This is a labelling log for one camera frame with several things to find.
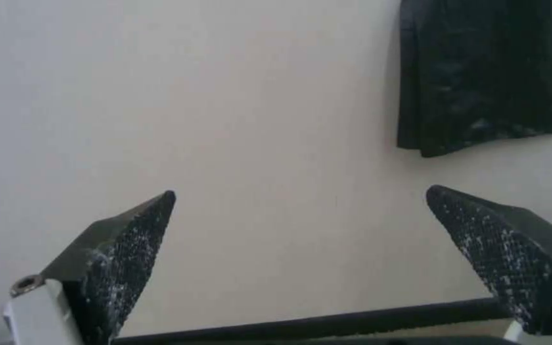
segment black grip pad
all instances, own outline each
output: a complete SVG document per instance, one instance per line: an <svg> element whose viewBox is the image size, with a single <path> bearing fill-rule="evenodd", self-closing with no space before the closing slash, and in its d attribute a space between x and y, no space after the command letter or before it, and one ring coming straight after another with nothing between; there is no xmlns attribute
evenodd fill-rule
<svg viewBox="0 0 552 345"><path fill-rule="evenodd" d="M444 186L427 203L478 276L529 334L552 335L552 224Z"/></svg>
<svg viewBox="0 0 552 345"><path fill-rule="evenodd" d="M86 344L108 344L117 336L149 280L174 202L167 191L96 221L42 271L63 283Z"/></svg>

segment black cloth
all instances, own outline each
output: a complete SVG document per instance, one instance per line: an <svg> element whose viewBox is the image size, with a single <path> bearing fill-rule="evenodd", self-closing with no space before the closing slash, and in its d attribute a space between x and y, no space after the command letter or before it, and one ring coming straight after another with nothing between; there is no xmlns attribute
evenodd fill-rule
<svg viewBox="0 0 552 345"><path fill-rule="evenodd" d="M403 0L397 146L552 133L552 0Z"/></svg>

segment white surface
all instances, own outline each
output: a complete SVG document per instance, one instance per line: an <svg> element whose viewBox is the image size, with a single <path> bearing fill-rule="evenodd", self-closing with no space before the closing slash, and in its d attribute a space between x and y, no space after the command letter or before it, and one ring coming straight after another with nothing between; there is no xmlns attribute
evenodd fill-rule
<svg viewBox="0 0 552 345"><path fill-rule="evenodd" d="M0 304L91 221L178 203L123 334L486 295L435 183L552 221L552 136L395 147L398 0L0 0Z"/></svg>
<svg viewBox="0 0 552 345"><path fill-rule="evenodd" d="M14 345L82 345L63 285L47 279L43 286L10 299L4 310Z"/></svg>

